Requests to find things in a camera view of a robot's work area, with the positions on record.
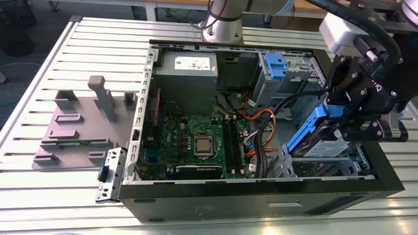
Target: cpu socket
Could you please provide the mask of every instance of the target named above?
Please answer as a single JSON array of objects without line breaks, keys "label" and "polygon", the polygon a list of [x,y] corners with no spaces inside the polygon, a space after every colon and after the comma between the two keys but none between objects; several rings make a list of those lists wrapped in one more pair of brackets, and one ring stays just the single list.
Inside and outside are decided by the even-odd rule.
[{"label": "cpu socket", "polygon": [[197,133],[194,135],[195,157],[201,160],[207,160],[214,156],[214,136],[211,133]]}]

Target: floor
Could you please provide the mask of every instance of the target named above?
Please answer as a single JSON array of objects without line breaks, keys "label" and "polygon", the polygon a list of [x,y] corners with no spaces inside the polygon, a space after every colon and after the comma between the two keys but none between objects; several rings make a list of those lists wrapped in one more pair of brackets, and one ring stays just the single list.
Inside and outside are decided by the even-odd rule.
[{"label": "floor", "polygon": [[[14,58],[6,55],[0,50],[0,71],[8,78],[8,83],[0,86],[0,128],[3,127],[16,103],[27,90],[39,66],[32,64],[11,65],[11,63],[35,63],[42,65],[43,61],[54,47],[54,44],[66,28],[68,19],[74,15],[98,18],[127,19],[133,20],[133,10],[130,6],[101,5],[89,3],[60,2],[59,11],[54,12],[47,1],[34,1],[31,7],[36,17],[36,24],[27,28],[27,32],[35,44],[35,51],[24,57]],[[158,19],[165,22],[198,23],[206,17],[206,11],[173,9],[171,17],[167,17],[166,11],[158,10]],[[146,13],[142,14],[142,20],[147,19]],[[243,26],[266,27],[262,15],[245,14]]]}]

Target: power supply label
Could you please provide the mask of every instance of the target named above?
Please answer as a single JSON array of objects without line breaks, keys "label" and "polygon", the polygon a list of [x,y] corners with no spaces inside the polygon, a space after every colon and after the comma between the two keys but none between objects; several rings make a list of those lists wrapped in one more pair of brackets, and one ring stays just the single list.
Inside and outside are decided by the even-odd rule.
[{"label": "power supply label", "polygon": [[175,70],[210,70],[210,58],[178,56]]}]

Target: green circuit board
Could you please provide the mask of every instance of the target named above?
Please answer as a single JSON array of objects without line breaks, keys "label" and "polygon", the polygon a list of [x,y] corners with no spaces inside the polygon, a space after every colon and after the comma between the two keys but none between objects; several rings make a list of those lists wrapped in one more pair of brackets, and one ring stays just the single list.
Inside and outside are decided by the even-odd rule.
[{"label": "green circuit board", "polygon": [[[246,153],[243,152],[242,140],[245,132],[249,131],[246,120],[234,120],[237,126],[237,138],[239,140],[239,152],[242,170],[229,169],[231,162],[225,151],[223,122],[221,117],[167,117],[163,122],[162,140],[159,151],[146,150],[149,163],[145,180],[166,180],[167,170],[178,165],[217,165],[223,167],[223,179],[251,178],[249,164],[246,164]],[[198,157],[195,154],[195,139],[210,138],[213,145],[211,157]]]}]

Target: ram slot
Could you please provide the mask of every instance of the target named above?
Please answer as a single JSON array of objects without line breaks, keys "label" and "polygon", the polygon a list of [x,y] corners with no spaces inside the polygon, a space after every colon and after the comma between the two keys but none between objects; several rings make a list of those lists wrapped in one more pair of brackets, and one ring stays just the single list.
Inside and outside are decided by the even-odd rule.
[{"label": "ram slot", "polygon": [[222,135],[223,135],[223,151],[225,158],[227,161],[227,172],[233,172],[235,168],[234,157],[233,157],[233,149],[231,149],[231,134],[230,134],[230,124],[229,120],[222,120]]},{"label": "ram slot", "polygon": [[230,138],[231,138],[231,149],[233,149],[233,158],[234,158],[234,169],[235,173],[239,174],[242,172],[242,159],[241,159],[241,151],[239,151],[239,133],[237,129],[235,120],[230,121]]}]

